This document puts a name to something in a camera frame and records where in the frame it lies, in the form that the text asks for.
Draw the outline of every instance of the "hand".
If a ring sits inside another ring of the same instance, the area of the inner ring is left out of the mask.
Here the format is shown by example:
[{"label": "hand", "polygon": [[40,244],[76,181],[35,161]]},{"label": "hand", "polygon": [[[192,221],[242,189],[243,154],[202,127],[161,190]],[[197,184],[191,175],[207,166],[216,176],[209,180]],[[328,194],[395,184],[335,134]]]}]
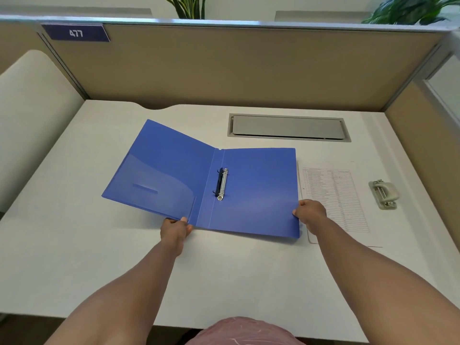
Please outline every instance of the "hand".
[{"label": "hand", "polygon": [[186,217],[179,221],[166,218],[161,225],[161,242],[175,249],[176,255],[179,256],[184,248],[184,240],[192,230],[193,226],[187,224]]},{"label": "hand", "polygon": [[324,206],[313,200],[300,200],[299,206],[292,211],[299,220],[307,226],[307,229],[316,235],[316,225],[314,223],[318,219],[327,218],[326,209]]}]

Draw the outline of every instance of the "leafy potted plant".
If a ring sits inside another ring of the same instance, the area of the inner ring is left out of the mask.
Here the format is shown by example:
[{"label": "leafy potted plant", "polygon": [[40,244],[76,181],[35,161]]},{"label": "leafy potted plant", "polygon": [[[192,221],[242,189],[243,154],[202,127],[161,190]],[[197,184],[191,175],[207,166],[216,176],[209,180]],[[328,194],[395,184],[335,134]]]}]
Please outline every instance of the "leafy potted plant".
[{"label": "leafy potted plant", "polygon": [[460,0],[385,0],[363,23],[427,25],[446,20],[439,13],[449,5],[460,5]]},{"label": "leafy potted plant", "polygon": [[201,3],[200,13],[200,0],[167,0],[176,9],[177,15],[180,19],[204,19],[204,3]]}]

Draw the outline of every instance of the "person's right arm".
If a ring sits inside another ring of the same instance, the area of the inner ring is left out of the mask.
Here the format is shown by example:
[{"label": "person's right arm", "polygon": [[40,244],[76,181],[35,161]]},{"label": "person's right arm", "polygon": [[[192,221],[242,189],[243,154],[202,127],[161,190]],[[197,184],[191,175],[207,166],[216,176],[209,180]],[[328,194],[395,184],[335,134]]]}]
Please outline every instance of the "person's right arm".
[{"label": "person's right arm", "polygon": [[460,344],[460,310],[411,270],[360,244],[302,200],[293,211],[318,238],[345,300],[371,344]]}]

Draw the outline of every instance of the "binder ring mechanism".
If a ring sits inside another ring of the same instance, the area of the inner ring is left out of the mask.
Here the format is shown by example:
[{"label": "binder ring mechanism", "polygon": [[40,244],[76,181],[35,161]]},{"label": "binder ring mechanism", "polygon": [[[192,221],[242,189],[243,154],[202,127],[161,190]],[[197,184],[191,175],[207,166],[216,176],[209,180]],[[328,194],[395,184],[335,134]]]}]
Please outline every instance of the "binder ring mechanism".
[{"label": "binder ring mechanism", "polygon": [[369,182],[372,194],[380,209],[396,209],[396,200],[399,198],[399,191],[393,183],[385,183],[382,179]]},{"label": "binder ring mechanism", "polygon": [[214,195],[217,197],[219,201],[222,201],[224,199],[224,194],[225,194],[225,184],[227,183],[227,175],[229,173],[229,170],[227,168],[221,168],[219,173],[219,178],[217,179],[217,186],[216,186],[216,191],[214,192]]}]

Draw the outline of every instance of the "person's left hand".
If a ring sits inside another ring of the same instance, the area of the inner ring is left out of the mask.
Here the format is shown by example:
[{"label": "person's left hand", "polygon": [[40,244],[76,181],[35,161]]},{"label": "person's left hand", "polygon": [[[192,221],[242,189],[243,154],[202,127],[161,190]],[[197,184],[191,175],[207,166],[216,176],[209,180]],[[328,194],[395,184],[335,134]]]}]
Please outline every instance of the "person's left hand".
[{"label": "person's left hand", "polygon": [[166,218],[161,225],[161,242],[175,249],[176,255],[179,256],[184,248],[185,238],[192,230],[193,226],[187,224],[186,217],[182,217],[179,221]]}]

